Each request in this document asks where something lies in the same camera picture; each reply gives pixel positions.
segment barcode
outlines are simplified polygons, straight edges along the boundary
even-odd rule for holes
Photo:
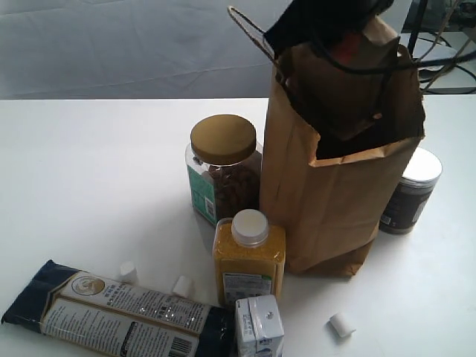
[[[207,197],[205,197],[205,208],[208,215],[215,218],[215,205]]]
[[[189,357],[192,352],[192,341],[174,337],[170,348],[169,357]]]
[[[389,216],[385,216],[384,214],[382,214],[382,216],[380,217],[380,222],[383,222],[386,225],[389,225],[391,221],[392,219]]]

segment dark package end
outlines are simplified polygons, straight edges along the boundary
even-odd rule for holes
[[[233,313],[49,260],[3,315],[108,356],[228,357]]]

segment clear plastic jar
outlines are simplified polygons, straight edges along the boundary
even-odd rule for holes
[[[193,206],[210,223],[258,209],[262,151],[253,125],[237,115],[194,126],[185,161]]]
[[[258,210],[243,210],[216,226],[213,243],[219,302],[230,309],[236,300],[280,296],[286,260],[286,232],[269,225]]]

